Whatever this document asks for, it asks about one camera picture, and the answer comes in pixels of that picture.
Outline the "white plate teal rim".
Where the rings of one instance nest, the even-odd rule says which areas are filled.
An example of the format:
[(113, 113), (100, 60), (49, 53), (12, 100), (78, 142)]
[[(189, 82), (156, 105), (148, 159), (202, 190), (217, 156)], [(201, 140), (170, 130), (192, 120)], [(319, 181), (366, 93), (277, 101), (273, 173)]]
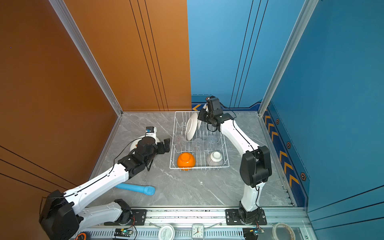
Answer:
[(196, 130), (197, 130), (197, 126), (198, 126), (198, 114), (197, 113), (193, 113), (188, 122), (187, 122), (187, 125), (186, 125), (186, 139), (187, 141), (190, 141), (193, 139), (195, 133), (196, 133)]

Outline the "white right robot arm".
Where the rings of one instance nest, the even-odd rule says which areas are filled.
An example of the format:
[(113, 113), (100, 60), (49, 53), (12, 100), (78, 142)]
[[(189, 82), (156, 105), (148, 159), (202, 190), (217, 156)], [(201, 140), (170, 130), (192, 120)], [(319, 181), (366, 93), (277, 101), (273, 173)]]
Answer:
[(260, 206), (261, 192), (273, 173), (269, 148), (251, 140), (237, 125), (235, 118), (221, 109), (207, 111), (203, 108), (198, 113), (198, 120), (215, 127), (240, 153), (240, 176), (245, 188), (238, 214), (243, 224), (258, 224), (265, 216)]

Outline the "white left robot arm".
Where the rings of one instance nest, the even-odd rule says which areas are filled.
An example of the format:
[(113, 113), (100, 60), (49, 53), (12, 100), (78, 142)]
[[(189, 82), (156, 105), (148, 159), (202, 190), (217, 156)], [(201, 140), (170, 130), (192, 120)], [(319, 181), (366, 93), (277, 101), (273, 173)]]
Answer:
[(143, 170), (150, 170), (155, 156), (168, 153), (170, 145), (170, 139), (157, 143), (153, 137), (143, 137), (135, 149), (104, 173), (63, 193), (51, 192), (39, 216), (39, 223), (49, 239), (68, 240), (77, 231), (104, 222), (128, 222), (131, 209), (123, 200), (93, 208), (88, 205), (111, 188)]

